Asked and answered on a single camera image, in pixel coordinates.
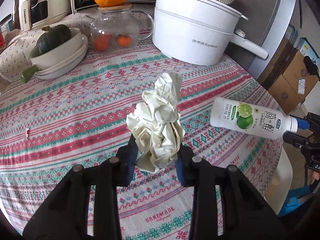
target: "tangerine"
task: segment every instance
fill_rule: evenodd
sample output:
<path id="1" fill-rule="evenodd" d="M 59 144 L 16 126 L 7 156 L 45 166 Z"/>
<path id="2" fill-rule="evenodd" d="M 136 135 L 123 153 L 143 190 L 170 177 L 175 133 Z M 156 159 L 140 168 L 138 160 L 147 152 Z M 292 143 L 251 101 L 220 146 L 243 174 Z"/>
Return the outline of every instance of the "tangerine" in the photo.
<path id="1" fill-rule="evenodd" d="M 117 42 L 121 47 L 128 47 L 132 44 L 132 38 L 129 35 L 119 35 Z"/>
<path id="2" fill-rule="evenodd" d="M 94 41 L 96 51 L 106 50 L 109 46 L 109 37 L 107 35 L 100 34 L 100 36 Z"/>

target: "bottle label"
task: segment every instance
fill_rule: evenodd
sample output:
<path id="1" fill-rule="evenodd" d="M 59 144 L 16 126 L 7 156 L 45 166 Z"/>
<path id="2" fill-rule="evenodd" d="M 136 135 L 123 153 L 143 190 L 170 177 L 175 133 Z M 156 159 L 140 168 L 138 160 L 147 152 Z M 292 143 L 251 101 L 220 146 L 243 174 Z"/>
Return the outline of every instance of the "bottle label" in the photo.
<path id="1" fill-rule="evenodd" d="M 304 95 L 305 85 L 306 85 L 306 80 L 305 79 L 299 79 L 298 94 Z"/>
<path id="2" fill-rule="evenodd" d="M 281 120 L 277 114 L 261 110 L 258 106 L 252 108 L 251 105 L 244 103 L 226 104 L 223 119 L 236 122 L 237 127 L 243 130 L 262 129 L 273 133 L 281 126 Z"/>

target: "plastic bottle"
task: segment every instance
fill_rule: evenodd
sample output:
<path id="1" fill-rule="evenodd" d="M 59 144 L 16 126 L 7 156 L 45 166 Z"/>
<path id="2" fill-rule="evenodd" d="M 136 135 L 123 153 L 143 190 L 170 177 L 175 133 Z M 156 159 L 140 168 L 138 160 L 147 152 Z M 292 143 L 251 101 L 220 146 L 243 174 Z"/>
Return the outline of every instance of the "plastic bottle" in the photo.
<path id="1" fill-rule="evenodd" d="M 210 124 L 269 139 L 282 137 L 284 132 L 297 132 L 297 119 L 263 106 L 215 98 Z"/>

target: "green handle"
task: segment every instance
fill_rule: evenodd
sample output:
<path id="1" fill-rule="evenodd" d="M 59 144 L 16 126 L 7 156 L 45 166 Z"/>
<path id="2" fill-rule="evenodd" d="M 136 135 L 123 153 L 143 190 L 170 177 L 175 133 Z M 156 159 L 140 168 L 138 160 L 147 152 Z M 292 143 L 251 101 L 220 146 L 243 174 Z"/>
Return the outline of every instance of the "green handle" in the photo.
<path id="1" fill-rule="evenodd" d="M 32 65 L 31 67 L 28 67 L 24 71 L 22 71 L 20 75 L 20 80 L 22 83 L 28 83 L 29 80 L 32 78 L 33 74 L 39 71 L 37 65 Z"/>

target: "glass teapot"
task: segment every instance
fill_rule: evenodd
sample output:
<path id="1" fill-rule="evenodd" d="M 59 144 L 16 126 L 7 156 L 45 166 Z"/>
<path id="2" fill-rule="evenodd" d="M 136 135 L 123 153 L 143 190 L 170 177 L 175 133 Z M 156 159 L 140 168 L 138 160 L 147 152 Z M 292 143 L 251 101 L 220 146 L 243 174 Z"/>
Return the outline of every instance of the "glass teapot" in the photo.
<path id="1" fill-rule="evenodd" d="M 146 37 L 140 37 L 139 23 L 130 14 L 130 3 L 118 6 L 99 7 L 99 17 L 84 16 L 84 25 L 90 25 L 92 44 L 97 52 L 105 55 L 119 55 L 133 50 L 139 40 L 153 33 L 152 17 L 143 11 L 132 11 L 147 15 L 152 22 L 152 30 Z"/>

